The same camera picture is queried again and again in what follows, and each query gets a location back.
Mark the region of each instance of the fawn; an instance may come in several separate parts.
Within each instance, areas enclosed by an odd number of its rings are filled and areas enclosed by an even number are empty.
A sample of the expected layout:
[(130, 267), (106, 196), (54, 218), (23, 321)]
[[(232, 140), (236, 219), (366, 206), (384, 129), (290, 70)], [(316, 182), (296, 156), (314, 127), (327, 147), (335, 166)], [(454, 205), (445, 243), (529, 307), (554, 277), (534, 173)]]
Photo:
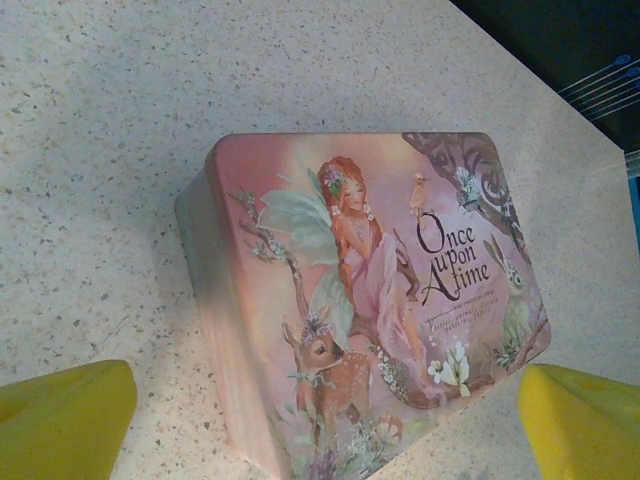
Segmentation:
[(296, 407), (309, 414), (315, 446), (320, 438), (318, 416), (322, 416), (326, 438), (335, 446), (338, 415), (346, 414), (354, 424), (363, 416), (371, 416), (371, 362), (364, 353), (343, 352), (326, 324), (308, 325), (299, 342), (289, 325), (282, 323), (284, 339), (293, 348), (299, 374)]

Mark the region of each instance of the speckled countertop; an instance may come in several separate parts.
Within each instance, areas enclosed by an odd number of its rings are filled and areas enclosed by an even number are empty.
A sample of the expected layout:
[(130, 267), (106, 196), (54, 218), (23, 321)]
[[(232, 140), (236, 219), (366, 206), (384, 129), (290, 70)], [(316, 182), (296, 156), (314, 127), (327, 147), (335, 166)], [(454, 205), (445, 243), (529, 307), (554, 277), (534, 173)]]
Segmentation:
[[(230, 132), (483, 131), (554, 339), (541, 361), (640, 383), (622, 152), (444, 0), (2, 0), (0, 384), (124, 358), (113, 477), (261, 478), (223, 417), (173, 212)], [(375, 478), (537, 478), (519, 376)]]

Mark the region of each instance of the yellow object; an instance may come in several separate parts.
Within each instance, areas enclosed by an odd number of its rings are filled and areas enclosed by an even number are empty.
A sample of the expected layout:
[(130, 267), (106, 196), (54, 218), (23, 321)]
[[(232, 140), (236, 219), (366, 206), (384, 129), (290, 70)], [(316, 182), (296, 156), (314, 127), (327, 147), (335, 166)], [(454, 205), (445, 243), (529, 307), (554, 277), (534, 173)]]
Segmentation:
[(121, 360), (0, 387), (0, 479), (108, 479), (136, 400)]
[(518, 408), (545, 480), (640, 479), (640, 387), (530, 365)]

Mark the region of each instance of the dark background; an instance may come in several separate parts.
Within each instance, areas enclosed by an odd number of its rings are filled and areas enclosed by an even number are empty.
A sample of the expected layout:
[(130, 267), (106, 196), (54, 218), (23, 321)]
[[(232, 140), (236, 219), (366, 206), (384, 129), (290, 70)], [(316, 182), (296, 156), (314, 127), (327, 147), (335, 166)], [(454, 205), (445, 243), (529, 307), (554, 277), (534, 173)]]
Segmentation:
[[(597, 109), (640, 93), (640, 2), (638, 0), (451, 0), (494, 37), (585, 118), (625, 152), (640, 149), (640, 102), (594, 120)], [(611, 66), (628, 56), (624, 64)], [(592, 73), (611, 66), (589, 80), (562, 91)], [(592, 87), (575, 90), (622, 69)], [(602, 95), (629, 80), (637, 80)], [(610, 87), (590, 92), (607, 83)], [(611, 98), (630, 89), (626, 94)], [(640, 95), (612, 106), (640, 100)]]

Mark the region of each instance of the rabbit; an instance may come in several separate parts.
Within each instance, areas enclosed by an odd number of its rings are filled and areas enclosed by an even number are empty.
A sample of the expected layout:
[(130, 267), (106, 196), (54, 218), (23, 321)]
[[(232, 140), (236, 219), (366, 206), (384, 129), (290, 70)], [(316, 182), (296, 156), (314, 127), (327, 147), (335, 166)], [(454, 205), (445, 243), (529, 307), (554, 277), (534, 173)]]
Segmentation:
[(493, 234), (491, 243), (483, 241), (485, 248), (504, 270), (509, 286), (509, 300), (504, 314), (503, 328), (507, 339), (522, 339), (529, 327), (529, 304), (525, 298), (526, 284), (518, 271), (504, 258)]

